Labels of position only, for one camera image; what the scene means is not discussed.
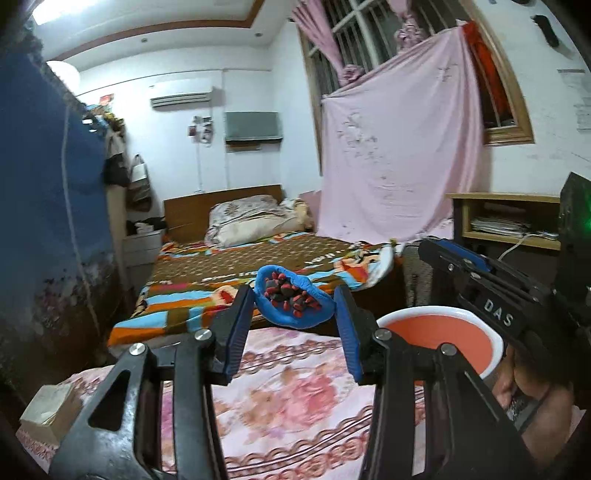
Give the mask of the person's right hand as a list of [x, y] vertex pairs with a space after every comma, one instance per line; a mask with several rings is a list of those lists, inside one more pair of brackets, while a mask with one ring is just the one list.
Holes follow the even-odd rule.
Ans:
[[549, 467], [570, 437], [574, 405], [573, 387], [544, 379], [508, 345], [497, 369], [493, 395], [509, 412], [517, 392], [537, 403], [537, 410], [521, 434], [539, 470]]

